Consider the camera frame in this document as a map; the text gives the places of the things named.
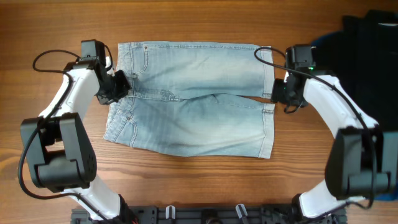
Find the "light blue denim shorts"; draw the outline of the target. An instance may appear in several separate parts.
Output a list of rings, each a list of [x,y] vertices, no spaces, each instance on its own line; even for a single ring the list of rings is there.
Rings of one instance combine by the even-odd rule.
[[[268,159],[272,61],[252,44],[120,43],[117,68],[131,89],[111,104],[104,138],[173,156]]]

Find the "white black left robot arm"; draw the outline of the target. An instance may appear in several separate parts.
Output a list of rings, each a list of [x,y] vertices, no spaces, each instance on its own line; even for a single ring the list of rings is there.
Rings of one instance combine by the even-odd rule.
[[[114,71],[109,47],[92,39],[81,42],[81,54],[59,73],[63,83],[52,102],[20,126],[22,191],[39,200],[70,197],[92,223],[137,223],[123,197],[97,176],[95,151],[83,125],[93,98],[110,105],[127,96],[131,86],[124,72]]]

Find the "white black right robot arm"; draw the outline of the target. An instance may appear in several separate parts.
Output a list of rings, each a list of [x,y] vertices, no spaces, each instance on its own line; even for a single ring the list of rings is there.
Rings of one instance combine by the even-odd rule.
[[[372,207],[378,196],[397,192],[397,131],[383,131],[344,91],[336,76],[317,70],[310,45],[285,51],[286,71],[274,82],[272,100],[287,114],[311,104],[334,137],[325,178],[299,194],[292,207],[296,222],[310,222],[349,205]]]

